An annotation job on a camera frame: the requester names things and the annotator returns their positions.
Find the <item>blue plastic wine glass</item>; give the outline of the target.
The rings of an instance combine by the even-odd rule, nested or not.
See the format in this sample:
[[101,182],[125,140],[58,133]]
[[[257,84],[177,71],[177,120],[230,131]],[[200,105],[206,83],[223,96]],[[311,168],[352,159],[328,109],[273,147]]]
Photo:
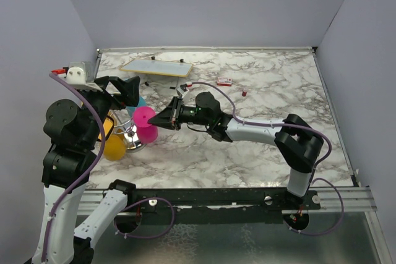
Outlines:
[[142,96],[139,96],[139,102],[138,102],[137,106],[127,106],[126,111],[129,115],[129,117],[132,117],[137,108],[146,106],[146,105],[147,104],[146,104],[144,98]]

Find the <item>pink plastic wine glass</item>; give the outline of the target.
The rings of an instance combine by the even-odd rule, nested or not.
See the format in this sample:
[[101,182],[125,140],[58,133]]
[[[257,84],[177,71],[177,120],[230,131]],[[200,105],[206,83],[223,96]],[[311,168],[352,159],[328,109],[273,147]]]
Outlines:
[[155,111],[149,106],[139,107],[133,114],[132,120],[137,127],[137,136],[143,144],[152,143],[158,137],[158,128],[148,123],[155,115]]

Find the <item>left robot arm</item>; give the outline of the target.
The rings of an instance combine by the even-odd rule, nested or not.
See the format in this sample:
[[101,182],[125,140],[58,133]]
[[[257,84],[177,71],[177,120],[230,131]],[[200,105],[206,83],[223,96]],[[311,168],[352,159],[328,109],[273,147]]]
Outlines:
[[95,79],[70,84],[68,78],[51,73],[52,79],[69,89],[80,101],[63,99],[46,112],[44,133],[51,146],[43,159],[45,196],[40,239],[30,263],[91,263],[95,246],[121,211],[136,206],[135,185],[115,181],[89,216],[77,224],[81,198],[89,174],[105,149],[103,123],[111,110],[122,110],[139,102],[140,78]]

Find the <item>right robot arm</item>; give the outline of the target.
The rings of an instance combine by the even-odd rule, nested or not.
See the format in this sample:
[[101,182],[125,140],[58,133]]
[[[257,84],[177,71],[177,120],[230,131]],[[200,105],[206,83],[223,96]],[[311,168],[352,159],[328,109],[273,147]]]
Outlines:
[[187,106],[180,97],[148,120],[163,129],[179,130],[183,124],[204,126],[206,133],[218,142],[257,142],[278,148],[290,167],[284,194],[285,204],[298,209],[307,200],[314,166],[324,144],[324,136],[295,114],[278,121],[249,121],[221,110],[220,102],[210,92],[195,98],[195,106]]

